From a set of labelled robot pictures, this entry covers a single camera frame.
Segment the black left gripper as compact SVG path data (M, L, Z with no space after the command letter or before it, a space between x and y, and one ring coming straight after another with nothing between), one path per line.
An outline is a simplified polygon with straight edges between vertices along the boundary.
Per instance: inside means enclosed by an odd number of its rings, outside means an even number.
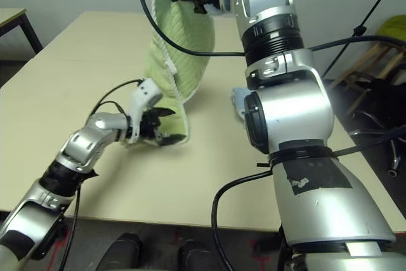
M158 146L169 146L182 142L185 139L182 134L161 135L159 131L159 118L173 114L175 111L164 107L154 107L145 111L141 117L140 138L142 140L155 140Z

